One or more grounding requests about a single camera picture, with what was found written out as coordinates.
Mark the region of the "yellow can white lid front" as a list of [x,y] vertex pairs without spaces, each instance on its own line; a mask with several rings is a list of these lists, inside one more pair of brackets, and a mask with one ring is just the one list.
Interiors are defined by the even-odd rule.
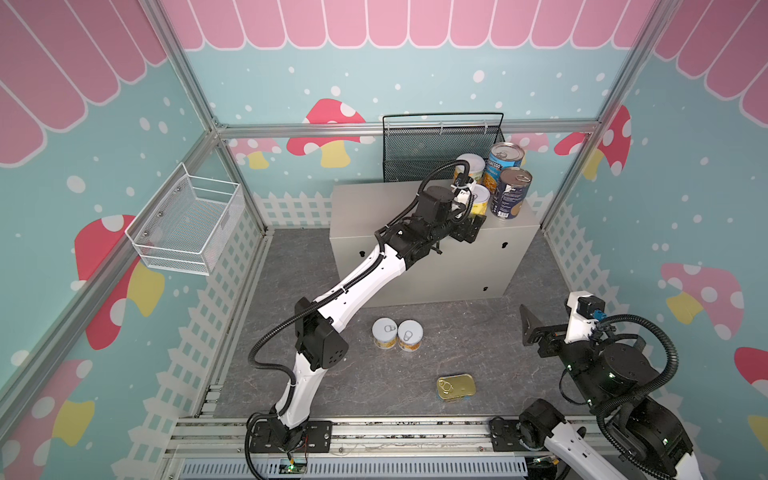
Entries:
[[490,201],[490,192],[482,184],[473,183],[468,187],[468,200],[471,203],[470,216],[485,216]]

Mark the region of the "yellow can white lid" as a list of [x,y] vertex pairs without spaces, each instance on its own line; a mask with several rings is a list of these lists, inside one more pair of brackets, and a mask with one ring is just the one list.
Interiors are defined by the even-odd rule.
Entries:
[[463,153],[456,158],[459,164],[455,166],[453,180],[457,182],[458,179],[464,173],[464,167],[469,167],[468,177],[466,184],[476,183],[481,184],[483,182],[483,174],[486,167],[485,160],[475,153]]
[[399,347],[404,351],[418,350],[423,336],[423,326],[416,320],[404,320],[398,326],[397,341]]
[[490,192],[482,184],[473,183],[468,187],[468,200],[471,203],[470,216],[485,216],[490,201]]
[[388,317],[379,318],[372,325],[372,336],[378,348],[391,349],[397,343],[398,324]]

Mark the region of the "dark navy label can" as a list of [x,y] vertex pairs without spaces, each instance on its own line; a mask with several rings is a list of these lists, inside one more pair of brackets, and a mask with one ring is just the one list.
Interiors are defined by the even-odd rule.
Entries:
[[492,196],[492,214],[506,220],[516,218],[532,181],[533,175],[525,169],[509,167],[502,170]]

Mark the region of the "blue Progresso soup can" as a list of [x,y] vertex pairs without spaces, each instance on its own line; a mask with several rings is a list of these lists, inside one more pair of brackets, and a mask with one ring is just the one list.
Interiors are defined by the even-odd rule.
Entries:
[[512,142],[498,142],[491,147],[483,172],[483,185],[491,194],[496,191],[503,170],[520,167],[525,159],[525,150]]

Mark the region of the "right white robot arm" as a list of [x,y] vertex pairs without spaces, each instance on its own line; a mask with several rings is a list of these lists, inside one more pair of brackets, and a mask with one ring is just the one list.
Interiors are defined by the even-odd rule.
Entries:
[[[542,358],[557,357],[597,428],[619,456],[650,479],[699,479],[693,443],[678,417],[652,398],[677,373],[679,355],[668,335],[632,314],[606,313],[606,303],[587,291],[565,301],[565,324],[545,325],[520,308],[522,341]],[[546,465],[548,479],[575,473],[583,479],[621,479],[623,473],[584,438],[585,429],[544,399],[516,419],[489,423],[496,452],[529,451],[531,466]]]

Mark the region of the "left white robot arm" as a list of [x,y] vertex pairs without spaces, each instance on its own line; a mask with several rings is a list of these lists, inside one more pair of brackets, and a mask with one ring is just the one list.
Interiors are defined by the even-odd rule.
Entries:
[[[346,355],[342,337],[354,315],[384,286],[431,252],[447,237],[473,242],[482,223],[471,217],[475,196],[470,164],[447,162],[419,184],[412,202],[374,233],[376,246],[347,277],[314,300],[300,299],[295,313],[265,333],[251,347],[249,364],[258,370],[279,371],[288,377],[281,398],[267,413],[256,413],[246,423],[246,437],[265,422],[271,446],[291,453],[306,438],[310,407],[327,371]],[[260,362],[260,350],[277,334],[295,330],[293,367]]]

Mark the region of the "gold rectangular sardine tin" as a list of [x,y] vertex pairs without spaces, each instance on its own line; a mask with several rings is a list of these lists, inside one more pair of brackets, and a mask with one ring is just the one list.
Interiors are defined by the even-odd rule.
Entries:
[[439,377],[436,391],[442,401],[450,402],[474,396],[477,387],[474,378],[464,373]]

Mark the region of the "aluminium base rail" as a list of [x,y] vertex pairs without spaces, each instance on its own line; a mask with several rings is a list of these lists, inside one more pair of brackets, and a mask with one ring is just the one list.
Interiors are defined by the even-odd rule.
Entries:
[[251,453],[242,418],[183,419],[159,479],[521,478],[550,452],[501,447],[485,416],[330,417],[319,443],[291,454]]

